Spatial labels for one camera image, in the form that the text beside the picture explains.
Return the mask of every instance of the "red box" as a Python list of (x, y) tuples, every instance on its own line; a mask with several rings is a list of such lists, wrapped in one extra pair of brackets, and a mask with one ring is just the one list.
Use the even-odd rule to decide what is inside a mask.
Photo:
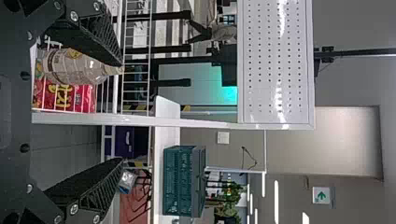
[(39, 60), (35, 68), (33, 108), (80, 113), (96, 112), (96, 86), (57, 85), (45, 78)]

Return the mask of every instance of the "white perforated panel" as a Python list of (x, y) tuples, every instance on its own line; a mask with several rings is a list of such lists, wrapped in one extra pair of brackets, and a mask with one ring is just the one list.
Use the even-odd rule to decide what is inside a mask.
[(312, 128), (311, 1), (239, 2), (239, 122), (265, 123), (269, 129)]

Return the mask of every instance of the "light switch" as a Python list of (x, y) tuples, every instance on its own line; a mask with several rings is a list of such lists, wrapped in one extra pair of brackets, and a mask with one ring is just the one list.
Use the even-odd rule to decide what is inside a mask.
[(218, 132), (218, 144), (230, 144), (230, 133)]

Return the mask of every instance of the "water bottle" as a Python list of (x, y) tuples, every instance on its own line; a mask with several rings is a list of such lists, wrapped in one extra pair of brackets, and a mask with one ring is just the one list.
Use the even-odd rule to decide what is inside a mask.
[(106, 65), (74, 49), (41, 50), (44, 75), (60, 85), (98, 85), (108, 76), (122, 73), (121, 67)]

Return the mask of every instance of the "green crate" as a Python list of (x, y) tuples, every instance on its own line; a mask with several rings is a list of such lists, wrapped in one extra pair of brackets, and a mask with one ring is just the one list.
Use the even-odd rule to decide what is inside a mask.
[[(202, 186), (205, 186), (205, 183), (202, 183), (205, 182), (204, 172), (203, 147), (170, 147), (164, 151), (164, 215), (199, 217), (202, 214), (205, 203), (205, 189), (202, 189)], [(199, 198), (198, 204), (195, 204), (195, 198)]]

